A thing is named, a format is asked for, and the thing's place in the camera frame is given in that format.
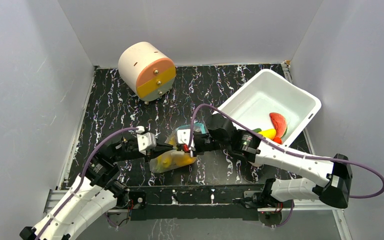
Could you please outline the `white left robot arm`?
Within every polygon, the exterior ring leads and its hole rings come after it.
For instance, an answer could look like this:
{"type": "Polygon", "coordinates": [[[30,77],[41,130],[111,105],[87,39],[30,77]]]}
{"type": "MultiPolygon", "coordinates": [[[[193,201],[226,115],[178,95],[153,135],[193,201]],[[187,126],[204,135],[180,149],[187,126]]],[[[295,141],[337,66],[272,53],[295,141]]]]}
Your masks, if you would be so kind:
{"type": "Polygon", "coordinates": [[[56,206],[36,225],[24,227],[19,236],[23,240],[73,240],[75,233],[111,208],[132,204],[129,187],[115,178],[118,162],[149,161],[173,148],[150,132],[115,143],[102,141],[56,206]]]}

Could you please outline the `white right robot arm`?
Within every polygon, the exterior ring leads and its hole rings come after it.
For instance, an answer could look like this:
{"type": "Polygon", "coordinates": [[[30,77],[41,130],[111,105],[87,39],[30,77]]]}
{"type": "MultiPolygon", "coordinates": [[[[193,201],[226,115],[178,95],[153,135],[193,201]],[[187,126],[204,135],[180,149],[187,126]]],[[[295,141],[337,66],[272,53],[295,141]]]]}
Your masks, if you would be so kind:
{"type": "Polygon", "coordinates": [[[237,160],[273,166],[300,176],[266,180],[257,197],[266,206],[275,207],[289,200],[320,200],[333,208],[348,207],[353,173],[347,156],[337,153],[333,159],[320,160],[316,155],[283,148],[253,130],[236,128],[219,113],[212,115],[205,126],[206,133],[190,133],[191,154],[225,149],[237,160]]]}

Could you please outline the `yellow bell pepper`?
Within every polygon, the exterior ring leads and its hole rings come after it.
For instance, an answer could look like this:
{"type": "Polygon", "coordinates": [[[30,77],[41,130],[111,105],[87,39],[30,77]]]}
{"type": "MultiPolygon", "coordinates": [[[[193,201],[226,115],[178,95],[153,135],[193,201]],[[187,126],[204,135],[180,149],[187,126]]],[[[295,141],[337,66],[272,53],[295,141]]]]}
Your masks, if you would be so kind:
{"type": "Polygon", "coordinates": [[[177,167],[184,167],[191,165],[196,161],[196,157],[191,157],[190,155],[178,155],[174,157],[174,162],[177,167]]]}

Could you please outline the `long yellow banana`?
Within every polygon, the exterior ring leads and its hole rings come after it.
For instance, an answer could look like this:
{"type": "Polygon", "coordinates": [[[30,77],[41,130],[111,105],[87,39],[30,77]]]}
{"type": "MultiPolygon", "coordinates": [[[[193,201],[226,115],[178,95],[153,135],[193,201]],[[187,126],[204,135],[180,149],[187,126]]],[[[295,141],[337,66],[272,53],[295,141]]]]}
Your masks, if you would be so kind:
{"type": "Polygon", "coordinates": [[[157,157],[157,170],[160,172],[168,171],[172,166],[173,160],[171,155],[157,157]]]}

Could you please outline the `clear blue zip bag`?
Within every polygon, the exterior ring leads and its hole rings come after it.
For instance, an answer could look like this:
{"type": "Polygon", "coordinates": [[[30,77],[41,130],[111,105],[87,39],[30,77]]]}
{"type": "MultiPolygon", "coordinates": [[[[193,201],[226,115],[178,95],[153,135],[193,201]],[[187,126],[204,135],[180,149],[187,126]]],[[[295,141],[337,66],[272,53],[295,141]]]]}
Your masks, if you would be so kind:
{"type": "Polygon", "coordinates": [[[171,171],[171,170],[174,170],[174,169],[181,168],[181,167],[176,166],[175,161],[174,161],[175,156],[181,156],[181,155],[189,155],[189,156],[191,156],[190,153],[185,153],[183,151],[177,151],[175,149],[175,147],[176,147],[175,133],[176,133],[176,131],[178,129],[190,129],[190,125],[182,125],[182,126],[180,126],[178,128],[175,128],[173,130],[173,132],[170,134],[170,136],[165,141],[166,144],[173,145],[174,149],[170,150],[170,151],[167,151],[167,152],[163,153],[162,155],[160,155],[160,156],[171,155],[171,157],[172,157],[172,166],[171,166],[171,168],[169,170],[166,170],[166,171],[163,171],[163,172],[158,171],[158,169],[157,169],[157,158],[153,158],[153,159],[151,159],[149,161],[149,168],[150,168],[150,171],[152,173],[161,174],[161,173],[165,173],[165,172],[168,172],[168,171],[171,171]]]}

